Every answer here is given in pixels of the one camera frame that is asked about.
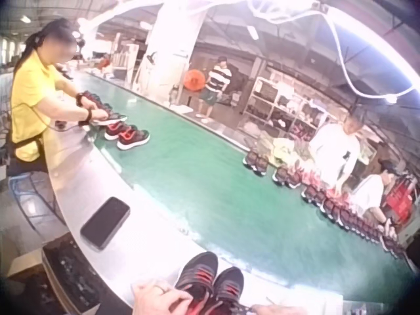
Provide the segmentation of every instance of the yellow shirt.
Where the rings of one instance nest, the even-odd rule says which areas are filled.
[[[40,135],[51,122],[34,106],[46,96],[55,94],[60,73],[54,66],[44,66],[34,50],[14,76],[12,97],[12,141],[18,143]],[[27,162],[39,157],[36,142],[16,149],[16,156]]]

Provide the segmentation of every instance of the green conveyor belt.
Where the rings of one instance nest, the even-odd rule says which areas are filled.
[[[95,143],[122,166],[128,184],[187,222],[204,248],[286,285],[332,290],[346,300],[391,303],[411,281],[404,261],[342,231],[298,191],[276,187],[273,169],[255,176],[227,141],[101,79],[78,80],[127,114],[128,123],[150,131],[147,145],[126,152],[101,137]]]

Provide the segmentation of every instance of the ponytail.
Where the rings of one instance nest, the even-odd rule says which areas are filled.
[[[25,50],[22,53],[22,56],[17,61],[16,65],[13,69],[13,74],[16,75],[16,72],[20,69],[20,67],[23,65],[23,63],[26,61],[26,59],[29,58],[32,51],[39,47],[39,32],[34,33],[28,37],[28,39],[25,42]]]

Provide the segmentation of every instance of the ceiling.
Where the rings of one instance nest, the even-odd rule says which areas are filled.
[[[410,64],[420,70],[420,19],[416,8],[403,0],[329,0],[330,5],[347,12],[388,41]],[[116,0],[13,0],[0,15],[0,33],[25,40],[47,22],[63,16],[77,26],[77,18],[93,18],[112,8]],[[158,6],[134,9],[102,24],[98,31],[113,40],[117,32],[127,38],[145,39],[140,21],[153,24]],[[24,24],[22,15],[33,22]],[[255,26],[259,40],[250,37],[246,25]],[[398,93],[411,86],[392,62],[357,35],[337,26],[346,68],[353,84],[368,94]],[[337,61],[337,49],[325,21],[320,16],[273,25],[255,18],[245,3],[219,5],[207,13],[198,44],[229,51],[252,60],[260,56],[279,68],[323,91],[345,107],[355,102],[368,110],[370,125],[387,142],[417,167],[420,159],[420,96],[417,91],[398,99],[395,105],[385,101],[357,98],[345,81]]]

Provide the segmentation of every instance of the woman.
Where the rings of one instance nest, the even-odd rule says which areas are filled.
[[[54,67],[56,63],[69,61],[75,51],[71,24],[64,18],[48,23],[28,37],[25,51],[14,68],[9,176],[28,171],[47,173],[42,136],[52,119],[90,121],[108,118],[104,110],[99,110]],[[81,107],[60,101],[56,90],[76,98]]]

